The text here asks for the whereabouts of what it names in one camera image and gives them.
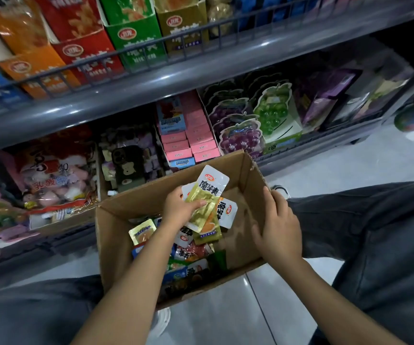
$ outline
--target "hand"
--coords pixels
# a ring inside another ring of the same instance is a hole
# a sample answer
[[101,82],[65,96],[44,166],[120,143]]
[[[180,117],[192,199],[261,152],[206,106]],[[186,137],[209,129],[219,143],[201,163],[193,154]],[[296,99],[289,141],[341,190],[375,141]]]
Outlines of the hand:
[[164,224],[174,230],[180,230],[191,219],[196,209],[207,204],[206,200],[185,202],[182,196],[181,186],[167,195],[164,210],[162,211],[161,225]]
[[302,260],[302,230],[298,218],[279,192],[265,186],[263,193],[266,206],[263,235],[258,223],[252,225],[252,236],[262,257],[271,266],[276,262]]

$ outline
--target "right hand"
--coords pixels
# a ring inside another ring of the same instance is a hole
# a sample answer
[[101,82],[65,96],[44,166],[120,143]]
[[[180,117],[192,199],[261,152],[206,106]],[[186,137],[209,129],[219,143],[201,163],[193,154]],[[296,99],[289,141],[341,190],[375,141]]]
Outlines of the right hand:
[[261,256],[271,266],[302,260],[302,230],[298,218],[278,191],[270,191],[265,186],[263,193],[266,206],[263,234],[258,223],[252,225],[252,236]]

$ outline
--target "gray pants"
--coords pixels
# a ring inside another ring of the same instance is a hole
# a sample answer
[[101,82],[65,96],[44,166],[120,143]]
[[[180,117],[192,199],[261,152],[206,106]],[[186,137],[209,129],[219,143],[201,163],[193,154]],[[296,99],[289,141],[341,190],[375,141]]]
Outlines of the gray pants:
[[[344,260],[334,288],[414,344],[414,182],[291,199],[303,255]],[[97,276],[0,291],[0,345],[68,344],[100,300]],[[311,344],[326,344],[319,330]]]

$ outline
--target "left hand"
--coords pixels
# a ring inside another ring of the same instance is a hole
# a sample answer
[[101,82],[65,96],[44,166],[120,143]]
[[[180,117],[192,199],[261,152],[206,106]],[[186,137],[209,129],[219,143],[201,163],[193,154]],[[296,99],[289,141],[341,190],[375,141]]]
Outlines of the left hand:
[[161,225],[168,226],[173,228],[173,230],[178,231],[191,219],[191,216],[196,209],[207,204],[206,200],[185,202],[183,201],[182,196],[181,186],[177,187],[167,195],[164,210],[162,211]]

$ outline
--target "purple packaging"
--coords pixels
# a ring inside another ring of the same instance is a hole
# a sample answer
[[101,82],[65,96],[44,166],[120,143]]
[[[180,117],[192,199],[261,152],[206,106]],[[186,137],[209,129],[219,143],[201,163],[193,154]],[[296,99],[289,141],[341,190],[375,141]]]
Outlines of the purple packaging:
[[361,75],[362,70],[334,69],[315,72],[297,79],[294,98],[302,125],[318,118],[332,109],[338,96]]

